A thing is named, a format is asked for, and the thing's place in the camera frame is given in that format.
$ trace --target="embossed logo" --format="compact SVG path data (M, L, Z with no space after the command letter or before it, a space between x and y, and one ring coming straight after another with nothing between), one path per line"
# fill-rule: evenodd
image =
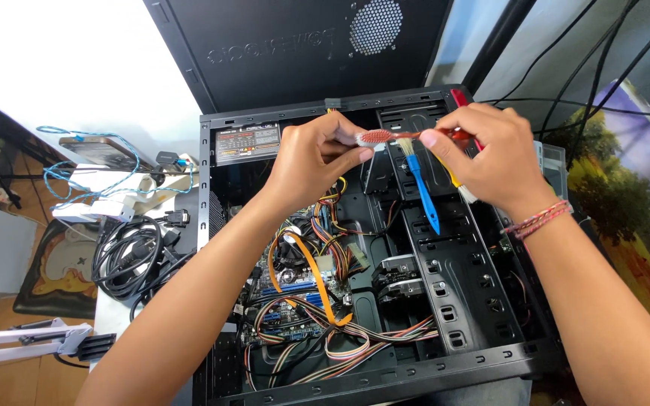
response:
M270 40L250 42L247 45L234 45L222 49L213 49L207 55L211 64L234 62L244 58L257 58L264 55L297 52L304 48L317 47L322 44L333 45L334 28L322 31L303 32L301 34L278 37Z

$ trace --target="yellow brush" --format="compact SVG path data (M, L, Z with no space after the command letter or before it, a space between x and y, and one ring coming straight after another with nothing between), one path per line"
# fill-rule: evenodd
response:
M440 162L443 168L445 168L446 171L448 171L448 175L450 175L451 177L451 182L453 183L453 186L458 188L458 191L460 192L461 196L463 196L463 199L466 201L466 203L474 203L478 198L475 197L473 193L471 193L471 191L468 190L468 188L463 183L461 183L460 180L458 180L458 178L456 178L456 176L453 174L453 171L448 169L448 166L446 166L445 162L443 162L437 156L436 158L438 158L438 162Z

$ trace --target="power supply label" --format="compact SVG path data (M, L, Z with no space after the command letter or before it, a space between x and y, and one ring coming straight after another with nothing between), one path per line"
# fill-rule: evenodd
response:
M279 126L264 123L215 133L218 165L274 158L279 151Z

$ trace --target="braided bracelet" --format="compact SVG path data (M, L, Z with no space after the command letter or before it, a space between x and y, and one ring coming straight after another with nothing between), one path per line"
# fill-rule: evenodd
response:
M571 205L568 203L568 200L561 200L550 208L539 212L537 215L527 218L522 223L514 224L501 230L501 234L512 232L515 233L516 238L522 240L533 234L536 230L543 227L544 224L553 220L555 217L564 214L566 211L570 210L570 208Z

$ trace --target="blue expansion slot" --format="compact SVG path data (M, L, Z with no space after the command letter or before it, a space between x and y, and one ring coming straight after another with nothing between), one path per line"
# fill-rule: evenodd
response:
M324 308L323 299L320 297L319 293L308 293L307 295L305 295L305 300L307 300L308 302L312 303L315 306Z
M314 288L315 286L316 285L315 285L314 281L312 281L312 282L300 282L300 283L295 283L293 285L281 286L280 289L282 289L283 292L289 292L289 291L293 291L295 289L301 289L301 288ZM263 289L262 291L260 291L261 296L270 296L270 295L274 295L275 293L277 293L277 289L275 289L275 288L266 288L266 289Z
M264 321L279 320L279 313L267 313L262 319Z

